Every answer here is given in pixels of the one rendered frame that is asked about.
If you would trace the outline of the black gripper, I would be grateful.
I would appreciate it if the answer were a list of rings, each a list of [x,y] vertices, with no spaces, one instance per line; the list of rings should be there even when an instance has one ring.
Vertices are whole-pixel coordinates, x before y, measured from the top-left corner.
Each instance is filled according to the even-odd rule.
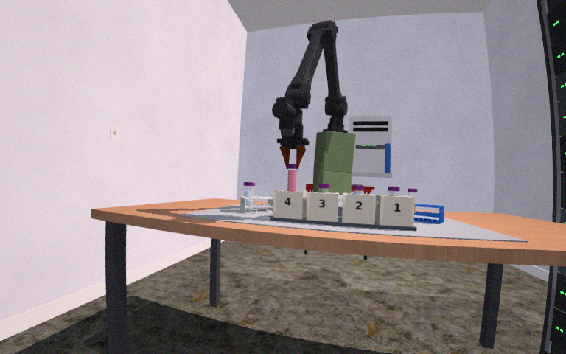
[[[296,149],[296,169],[299,168],[301,159],[306,151],[305,145],[309,145],[307,138],[289,138],[289,139],[277,139],[277,143],[280,143],[280,150],[284,157],[285,165],[289,164],[290,149]],[[288,169],[288,168],[287,168]]]

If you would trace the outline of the blue tube rack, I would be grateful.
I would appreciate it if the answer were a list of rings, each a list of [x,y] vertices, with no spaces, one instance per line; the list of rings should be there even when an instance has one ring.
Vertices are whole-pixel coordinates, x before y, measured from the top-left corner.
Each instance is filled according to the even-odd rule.
[[[427,204],[416,204],[414,205],[415,207],[432,207],[432,208],[439,208],[439,213],[434,213],[431,214],[433,212],[415,212],[414,215],[420,215],[420,216],[427,216],[427,217],[434,217],[434,218],[439,218],[439,220],[435,220],[435,219],[428,219],[428,218],[415,218],[414,217],[414,221],[418,221],[418,222],[424,222],[424,223],[436,223],[436,224],[441,224],[444,222],[444,206],[438,206],[438,205],[433,205],[433,206],[427,206]],[[431,215],[429,215],[431,214]]]

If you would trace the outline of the grey flat mat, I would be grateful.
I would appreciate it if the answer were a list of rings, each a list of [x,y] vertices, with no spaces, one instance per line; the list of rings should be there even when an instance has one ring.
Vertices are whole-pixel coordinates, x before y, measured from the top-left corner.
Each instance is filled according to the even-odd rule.
[[[473,226],[468,223],[455,221],[453,219],[444,218],[441,224],[424,223],[414,221],[416,231],[395,230],[395,229],[372,229],[350,226],[330,226],[311,223],[294,223],[285,221],[271,221],[270,217],[273,213],[244,213],[240,211],[240,205],[227,206],[234,212],[223,208],[207,209],[197,212],[189,212],[176,216],[186,218],[198,218],[211,221],[225,221],[232,223],[245,223],[260,226],[275,226],[291,229],[308,229],[327,232],[345,232],[367,235],[390,235],[403,237],[428,237],[458,240],[490,240],[490,241],[508,241],[508,242],[528,242],[516,237],[493,232],[488,229]]]

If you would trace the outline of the beige bucket adapter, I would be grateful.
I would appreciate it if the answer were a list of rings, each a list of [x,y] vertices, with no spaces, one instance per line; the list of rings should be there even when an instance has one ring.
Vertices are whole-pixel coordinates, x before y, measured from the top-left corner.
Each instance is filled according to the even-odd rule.
[[[275,218],[303,219],[307,216],[307,193],[302,191],[274,191],[273,216]]]
[[[342,223],[375,225],[375,195],[343,193]]]
[[[414,223],[415,197],[376,195],[375,221],[385,226],[409,226]]]
[[[310,221],[338,222],[339,193],[307,193],[307,217]]]

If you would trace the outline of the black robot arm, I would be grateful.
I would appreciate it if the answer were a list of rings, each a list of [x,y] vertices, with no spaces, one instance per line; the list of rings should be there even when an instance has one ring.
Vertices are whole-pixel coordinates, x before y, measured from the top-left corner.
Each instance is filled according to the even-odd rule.
[[[343,124],[348,105],[346,96],[342,96],[340,92],[336,33],[338,33],[338,27],[331,20],[312,24],[308,29],[307,38],[309,44],[296,76],[292,79],[291,84],[288,85],[285,97],[278,97],[272,108],[273,115],[279,118],[279,129],[281,130],[282,139],[303,138],[301,109],[308,109],[310,104],[312,78],[323,49],[328,82],[328,99],[327,97],[325,98],[325,114],[332,116],[330,117],[328,128],[323,129],[323,131],[348,133],[348,131],[344,130]]]

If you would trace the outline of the white tube rack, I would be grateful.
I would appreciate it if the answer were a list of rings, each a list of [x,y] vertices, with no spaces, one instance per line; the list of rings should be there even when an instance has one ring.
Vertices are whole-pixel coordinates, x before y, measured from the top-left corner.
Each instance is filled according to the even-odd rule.
[[[253,206],[246,205],[246,199],[268,199],[267,204],[254,204]],[[256,208],[256,207],[273,207],[273,199],[271,197],[253,197],[253,198],[246,198],[244,196],[240,196],[240,211],[244,213],[273,213],[273,208],[268,209],[252,209],[250,212],[246,210],[246,208]]]

